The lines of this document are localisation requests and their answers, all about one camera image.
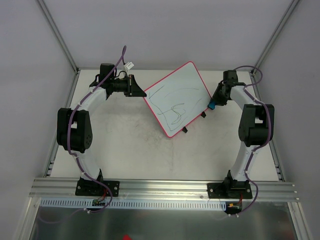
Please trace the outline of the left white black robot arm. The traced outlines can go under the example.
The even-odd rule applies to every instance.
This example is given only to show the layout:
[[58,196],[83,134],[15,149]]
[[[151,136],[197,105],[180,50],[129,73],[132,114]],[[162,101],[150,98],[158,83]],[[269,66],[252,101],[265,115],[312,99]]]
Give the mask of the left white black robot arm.
[[99,74],[89,85],[84,97],[69,108],[57,112],[57,143],[75,160],[80,177],[75,195],[85,197],[117,197],[118,181],[104,180],[103,173],[90,151],[93,142],[91,114],[113,93],[123,93],[125,97],[146,97],[133,74],[127,70],[124,76],[117,75],[117,67],[102,63]]

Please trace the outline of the pink framed whiteboard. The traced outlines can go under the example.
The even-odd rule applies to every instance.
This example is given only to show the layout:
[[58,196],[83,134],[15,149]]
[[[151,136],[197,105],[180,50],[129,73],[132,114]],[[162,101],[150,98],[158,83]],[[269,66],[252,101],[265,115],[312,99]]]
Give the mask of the pink framed whiteboard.
[[169,138],[206,111],[211,99],[208,88],[192,61],[186,62],[144,92],[144,101]]

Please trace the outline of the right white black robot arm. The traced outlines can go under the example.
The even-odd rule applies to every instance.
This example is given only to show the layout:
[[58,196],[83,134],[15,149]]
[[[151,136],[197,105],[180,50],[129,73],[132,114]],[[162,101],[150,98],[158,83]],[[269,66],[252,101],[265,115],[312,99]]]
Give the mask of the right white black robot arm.
[[251,199],[251,165],[260,149],[273,138],[274,106],[257,100],[247,88],[247,84],[239,82],[236,70],[224,71],[208,104],[213,110],[234,101],[242,111],[238,127],[239,152],[223,182],[207,184],[210,199]]

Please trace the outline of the blue whiteboard eraser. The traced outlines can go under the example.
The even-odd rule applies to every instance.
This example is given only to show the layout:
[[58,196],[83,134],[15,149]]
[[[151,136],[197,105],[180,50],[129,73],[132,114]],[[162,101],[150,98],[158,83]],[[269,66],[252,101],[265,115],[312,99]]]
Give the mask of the blue whiteboard eraser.
[[210,109],[210,110],[214,110],[216,108],[216,103],[215,101],[211,100],[209,102],[209,104],[207,105],[207,107]]

